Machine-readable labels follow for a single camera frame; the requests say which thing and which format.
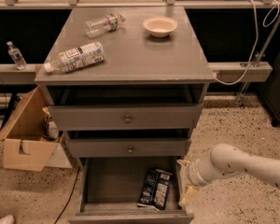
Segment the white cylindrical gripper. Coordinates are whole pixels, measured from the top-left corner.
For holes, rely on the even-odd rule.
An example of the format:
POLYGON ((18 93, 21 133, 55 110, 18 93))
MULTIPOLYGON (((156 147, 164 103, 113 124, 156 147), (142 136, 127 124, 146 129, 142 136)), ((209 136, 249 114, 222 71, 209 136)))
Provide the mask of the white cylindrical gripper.
POLYGON ((186 185, 185 192, 178 203, 180 206, 186 206, 198 194, 200 190, 198 187, 209 185, 217 178, 217 170, 209 157, 197 159, 196 161, 179 159, 177 163, 181 171, 187 172, 187 178, 192 184, 186 185))

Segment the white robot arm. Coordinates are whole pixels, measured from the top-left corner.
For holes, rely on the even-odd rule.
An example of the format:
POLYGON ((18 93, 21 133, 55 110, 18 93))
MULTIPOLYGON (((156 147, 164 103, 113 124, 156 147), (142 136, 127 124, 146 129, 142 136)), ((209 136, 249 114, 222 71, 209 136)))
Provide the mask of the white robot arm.
POLYGON ((185 190, 179 205, 186 206, 201 187, 215 180, 250 175, 280 189, 280 160, 250 155, 229 144, 212 147, 209 155, 195 161, 178 160, 186 175, 185 190))

